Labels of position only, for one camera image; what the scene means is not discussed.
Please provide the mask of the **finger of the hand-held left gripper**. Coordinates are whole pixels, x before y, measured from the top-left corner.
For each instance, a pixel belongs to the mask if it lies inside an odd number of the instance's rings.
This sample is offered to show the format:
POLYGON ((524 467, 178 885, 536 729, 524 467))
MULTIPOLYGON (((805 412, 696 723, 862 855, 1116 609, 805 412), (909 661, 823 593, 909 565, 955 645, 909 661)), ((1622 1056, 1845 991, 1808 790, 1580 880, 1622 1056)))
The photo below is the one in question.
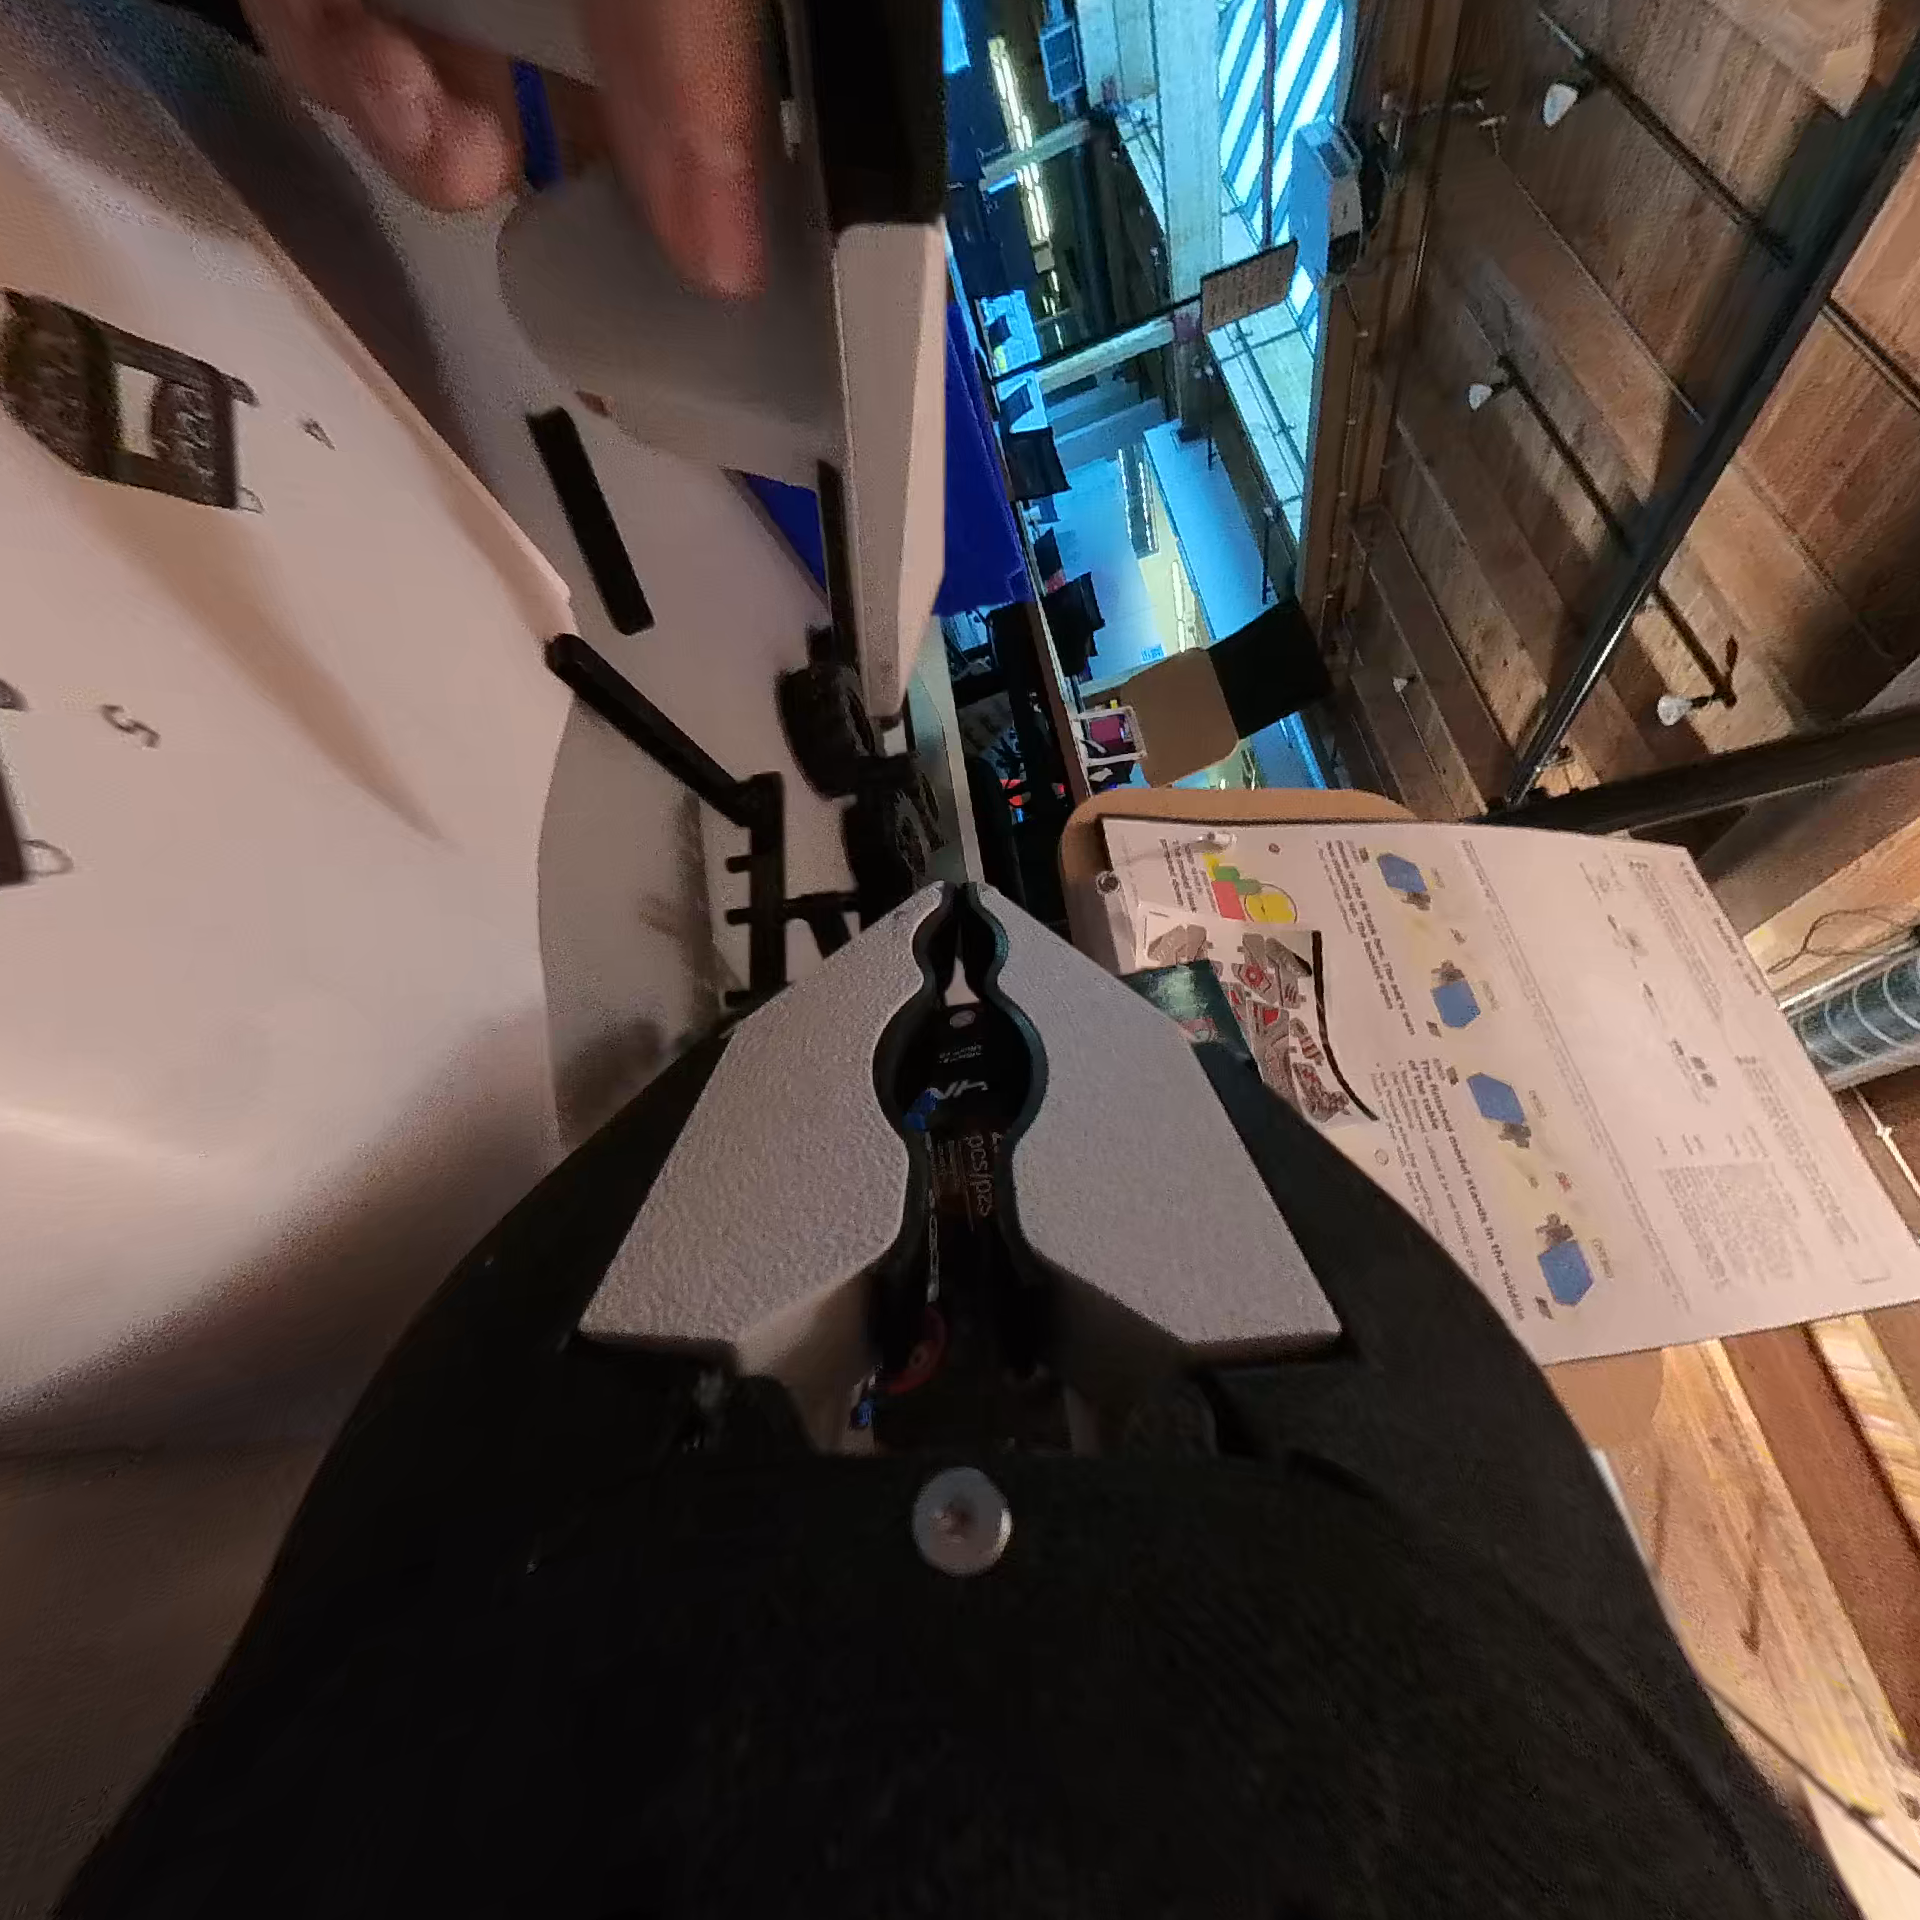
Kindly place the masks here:
POLYGON ((503 304, 557 384, 594 395, 638 443, 809 482, 842 457, 842 395, 828 231, 789 160, 763 175, 763 223, 760 292, 696 292, 594 169, 503 223, 503 304))
POLYGON ((899 719, 943 584, 947 245, 940 223, 821 230, 828 395, 823 593, 865 711, 899 719))

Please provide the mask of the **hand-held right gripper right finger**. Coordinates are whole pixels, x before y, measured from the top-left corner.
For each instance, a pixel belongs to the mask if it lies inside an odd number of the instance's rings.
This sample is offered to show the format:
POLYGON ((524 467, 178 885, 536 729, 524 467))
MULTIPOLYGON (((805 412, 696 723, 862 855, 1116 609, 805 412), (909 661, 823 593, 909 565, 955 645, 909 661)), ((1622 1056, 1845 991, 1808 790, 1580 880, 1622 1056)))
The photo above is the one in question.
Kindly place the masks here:
POLYGON ((1083 1427, 1115 1446, 1180 1378, 1329 1354, 1337 1311, 1180 1021, 992 885, 967 909, 981 1000, 1035 1048, 1004 1222, 1083 1427))

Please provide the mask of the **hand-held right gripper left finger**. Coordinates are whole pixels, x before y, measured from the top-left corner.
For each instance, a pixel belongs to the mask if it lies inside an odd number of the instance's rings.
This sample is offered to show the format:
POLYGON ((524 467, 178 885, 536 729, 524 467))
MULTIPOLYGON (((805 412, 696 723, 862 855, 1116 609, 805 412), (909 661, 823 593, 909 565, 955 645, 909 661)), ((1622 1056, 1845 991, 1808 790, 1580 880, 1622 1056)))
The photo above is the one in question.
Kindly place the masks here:
POLYGON ((772 1378, 815 1446, 842 1446, 876 1368, 865 1287, 909 1222, 876 1054, 950 903, 925 885, 729 1035, 584 1311, 591 1348, 772 1378))

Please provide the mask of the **black grey toy brick chassis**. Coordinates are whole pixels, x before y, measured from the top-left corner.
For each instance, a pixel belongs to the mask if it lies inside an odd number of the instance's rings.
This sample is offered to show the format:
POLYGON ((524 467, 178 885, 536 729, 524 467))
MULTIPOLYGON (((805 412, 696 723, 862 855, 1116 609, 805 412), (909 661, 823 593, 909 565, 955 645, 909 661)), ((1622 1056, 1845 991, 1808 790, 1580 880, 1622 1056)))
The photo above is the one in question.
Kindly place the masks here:
MULTIPOLYGON (((815 658, 809 663, 828 661, 823 640, 823 631, 810 634, 815 658)), ((786 790, 779 774, 738 781, 722 769, 693 736, 576 634, 546 640, 543 663, 628 748, 747 839, 747 847, 724 861, 724 871, 739 876, 747 888, 745 903, 724 912, 724 925, 747 934, 747 984, 722 991, 722 1031, 781 994, 789 984, 789 925, 803 925, 821 956, 849 943, 849 918, 859 918, 854 884, 836 893, 789 893, 786 885, 786 790)))

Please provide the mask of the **blue plastic bin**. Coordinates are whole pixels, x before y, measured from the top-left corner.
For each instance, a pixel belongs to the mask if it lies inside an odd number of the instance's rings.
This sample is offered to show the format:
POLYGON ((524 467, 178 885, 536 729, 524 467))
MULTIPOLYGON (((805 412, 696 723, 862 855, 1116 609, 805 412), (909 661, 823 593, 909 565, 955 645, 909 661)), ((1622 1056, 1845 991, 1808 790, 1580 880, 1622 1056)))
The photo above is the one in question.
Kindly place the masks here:
MULTIPOLYGON (((947 480, 943 480, 943 584, 940 620, 996 611, 1030 599, 1021 530, 999 463, 996 416, 967 333, 963 304, 947 304, 947 480)), ((817 493, 777 476, 733 474, 755 516, 791 559, 828 591, 817 493)))

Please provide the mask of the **red grey sticker sheet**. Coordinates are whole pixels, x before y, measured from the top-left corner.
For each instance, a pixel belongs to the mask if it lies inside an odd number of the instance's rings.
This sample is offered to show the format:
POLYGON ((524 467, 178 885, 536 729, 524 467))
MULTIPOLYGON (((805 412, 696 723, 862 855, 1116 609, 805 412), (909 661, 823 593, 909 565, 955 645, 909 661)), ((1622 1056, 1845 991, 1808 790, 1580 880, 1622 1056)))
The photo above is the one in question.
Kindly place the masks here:
POLYGON ((1316 1126, 1377 1121, 1328 1037, 1316 934, 1144 904, 1132 943, 1125 984, 1191 1043, 1222 1043, 1316 1126))

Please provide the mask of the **white printed instruction sheet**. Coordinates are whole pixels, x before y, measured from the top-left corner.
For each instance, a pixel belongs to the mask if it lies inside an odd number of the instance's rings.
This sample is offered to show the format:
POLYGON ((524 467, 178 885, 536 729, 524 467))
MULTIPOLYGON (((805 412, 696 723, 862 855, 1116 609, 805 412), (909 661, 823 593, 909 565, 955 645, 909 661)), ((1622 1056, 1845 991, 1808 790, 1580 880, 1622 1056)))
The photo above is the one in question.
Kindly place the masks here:
POLYGON ((1104 826, 1144 904, 1316 934, 1316 1126, 1538 1363, 1915 1303, 1915 1238, 1683 849, 1478 826, 1104 826))

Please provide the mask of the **white instruction booklet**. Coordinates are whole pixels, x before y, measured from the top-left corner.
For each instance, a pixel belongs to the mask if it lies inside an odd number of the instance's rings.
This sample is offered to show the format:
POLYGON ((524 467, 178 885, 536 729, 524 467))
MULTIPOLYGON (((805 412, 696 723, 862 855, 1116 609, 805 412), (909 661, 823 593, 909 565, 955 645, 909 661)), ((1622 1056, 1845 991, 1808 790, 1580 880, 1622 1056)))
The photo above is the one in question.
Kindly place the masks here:
POLYGON ((302 1425, 553 1143, 565 593, 167 114, 3 63, 3 1446, 302 1425))

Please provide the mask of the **silver ventilation duct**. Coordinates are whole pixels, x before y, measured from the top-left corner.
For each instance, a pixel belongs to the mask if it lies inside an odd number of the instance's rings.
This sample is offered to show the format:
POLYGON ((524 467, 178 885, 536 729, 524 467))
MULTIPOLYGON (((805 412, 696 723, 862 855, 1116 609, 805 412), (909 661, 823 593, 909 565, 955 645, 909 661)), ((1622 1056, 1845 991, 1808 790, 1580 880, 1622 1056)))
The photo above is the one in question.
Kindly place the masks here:
POLYGON ((1915 931, 1782 1000, 1788 1027, 1829 1093, 1915 1065, 1915 931))

